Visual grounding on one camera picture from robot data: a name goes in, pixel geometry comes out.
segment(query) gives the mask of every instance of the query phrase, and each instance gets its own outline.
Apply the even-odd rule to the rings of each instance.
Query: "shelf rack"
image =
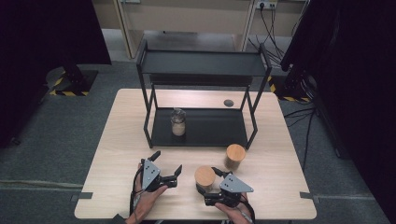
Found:
[[[149,49],[144,39],[136,68],[147,109],[144,132],[149,147],[227,147],[230,144],[250,147],[258,131],[254,112],[272,69],[264,44],[257,52],[158,50]],[[149,75],[149,97],[144,75]],[[262,83],[252,102],[249,89],[254,77],[262,77]],[[158,106],[157,85],[243,87],[245,93],[239,108],[182,108],[187,112],[186,133],[175,136],[170,122],[174,108]],[[155,116],[150,135],[148,125],[153,104]],[[245,104],[253,125],[249,138],[242,113]]]

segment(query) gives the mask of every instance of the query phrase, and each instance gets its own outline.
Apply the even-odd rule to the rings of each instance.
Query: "electrical cable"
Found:
[[[251,41],[250,38],[248,38],[247,40],[248,40],[248,42],[250,42],[251,45],[253,45],[253,47],[254,47],[255,49],[259,49],[259,47],[257,47],[257,46]]]
[[[296,110],[294,112],[291,112],[291,113],[283,116],[283,118],[287,118],[288,116],[296,114],[296,113],[300,113],[300,112],[307,111],[307,110],[314,110],[314,109],[315,109],[314,107],[311,107],[311,108],[307,108],[307,109]]]
[[[305,165],[306,165],[306,156],[308,154],[308,137],[309,137],[309,132],[311,130],[311,122],[312,122],[312,118],[314,117],[314,114],[316,112],[316,109],[314,108],[314,110],[311,113],[311,117],[309,118],[309,123],[308,123],[308,129],[306,131],[306,137],[305,137],[305,152],[304,152],[304,160],[303,160],[303,173],[305,171]]]
[[[141,192],[142,190],[139,190],[139,192],[136,192],[136,179],[139,176],[140,173],[143,171],[143,166],[140,166],[139,169],[137,170],[136,174],[134,175],[134,183],[132,187],[132,193],[131,193],[131,200],[129,204],[129,215],[131,215],[134,212],[134,196],[136,196],[137,193]]]
[[[312,114],[312,113],[301,115],[301,116],[304,116],[304,117],[301,118],[301,119],[297,119],[297,120],[294,121],[291,125],[288,125],[288,128],[291,127],[291,126],[293,126],[294,124],[296,124],[298,121],[300,121],[300,120],[302,120],[302,119],[305,119],[306,117],[308,117],[308,115],[311,115],[311,114]]]

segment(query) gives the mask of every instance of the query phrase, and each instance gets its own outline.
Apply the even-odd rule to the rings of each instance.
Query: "black curtain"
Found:
[[[50,70],[111,63],[89,0],[0,1],[0,50],[0,147],[37,104]]]
[[[390,222],[396,223],[395,1],[311,0],[282,61],[311,75],[330,120]]]

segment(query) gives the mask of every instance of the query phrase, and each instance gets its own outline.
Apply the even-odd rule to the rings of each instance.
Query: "human hand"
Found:
[[[246,193],[242,193],[243,197],[241,197],[241,201],[247,202],[248,196]],[[231,208],[224,203],[215,203],[215,206],[225,213],[229,220],[231,220],[235,224],[250,224],[242,213],[245,213],[249,218],[251,218],[251,214],[248,208],[243,204],[238,204],[235,208]]]
[[[136,192],[142,190],[142,183],[140,176],[141,173],[137,176],[136,179],[136,186],[135,186]],[[167,186],[162,186],[152,192],[143,191],[140,194],[136,194],[135,197],[139,197],[140,195],[140,200],[138,201],[136,208],[134,209],[134,212],[125,220],[125,222],[127,224],[136,224],[141,222],[149,214],[155,202],[157,201],[158,197],[160,197],[160,195],[162,195],[166,191],[166,189],[168,189]]]

